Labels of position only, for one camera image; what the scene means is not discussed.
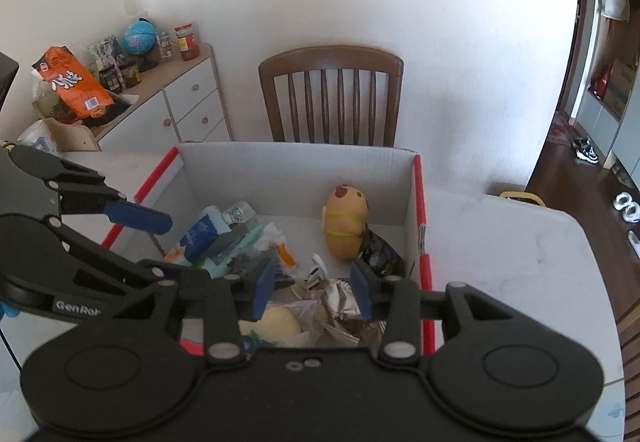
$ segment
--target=rug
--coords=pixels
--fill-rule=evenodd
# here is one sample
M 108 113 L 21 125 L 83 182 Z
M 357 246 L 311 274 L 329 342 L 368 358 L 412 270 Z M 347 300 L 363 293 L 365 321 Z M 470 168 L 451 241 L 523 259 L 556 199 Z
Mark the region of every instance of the rug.
M 546 142 L 561 146 L 571 146 L 575 136 L 575 130 L 569 126 L 569 123 L 566 122 L 562 115 L 556 112 L 554 118 L 551 120 L 551 127 L 546 135 Z

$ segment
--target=jar with red lid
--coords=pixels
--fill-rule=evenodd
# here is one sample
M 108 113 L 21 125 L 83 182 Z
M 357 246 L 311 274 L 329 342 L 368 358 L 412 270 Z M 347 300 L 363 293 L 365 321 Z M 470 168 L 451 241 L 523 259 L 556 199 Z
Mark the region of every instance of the jar with red lid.
M 200 47 L 196 43 L 193 24 L 186 24 L 175 28 L 175 35 L 178 38 L 180 53 L 184 61 L 194 60 L 200 55 Z

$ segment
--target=black and white sneaker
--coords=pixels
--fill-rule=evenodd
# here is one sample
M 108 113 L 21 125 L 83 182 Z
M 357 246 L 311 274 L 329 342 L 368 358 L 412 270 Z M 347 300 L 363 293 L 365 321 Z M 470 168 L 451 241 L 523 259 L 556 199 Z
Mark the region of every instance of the black and white sneaker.
M 598 156 L 591 146 L 588 137 L 576 137 L 574 139 L 575 156 L 589 164 L 598 164 Z

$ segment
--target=jar label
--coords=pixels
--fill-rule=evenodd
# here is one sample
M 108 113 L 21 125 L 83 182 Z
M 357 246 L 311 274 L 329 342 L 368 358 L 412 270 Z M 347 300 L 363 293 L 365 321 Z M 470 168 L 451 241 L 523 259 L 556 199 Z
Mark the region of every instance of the jar label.
M 185 38 L 178 38 L 178 45 L 180 45 L 180 50 L 182 52 L 186 52 L 196 46 L 196 39 L 193 35 Z

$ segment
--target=black cable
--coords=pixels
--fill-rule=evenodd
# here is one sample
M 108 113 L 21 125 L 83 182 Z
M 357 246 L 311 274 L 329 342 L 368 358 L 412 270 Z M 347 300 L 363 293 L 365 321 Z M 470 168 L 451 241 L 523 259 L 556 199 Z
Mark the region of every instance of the black cable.
M 7 341 L 6 337 L 4 337 L 4 332 L 2 332 L 1 328 L 0 328 L 0 337 L 2 338 L 2 343 L 4 343 L 4 346 L 6 346 L 6 351 L 9 352 L 9 355 L 14 360 L 15 365 L 18 367 L 18 371 L 22 372 L 22 367 L 20 366 L 20 362 L 18 362 L 18 358 L 15 356 L 14 351 L 11 349 L 11 346 L 9 346 L 9 341 Z

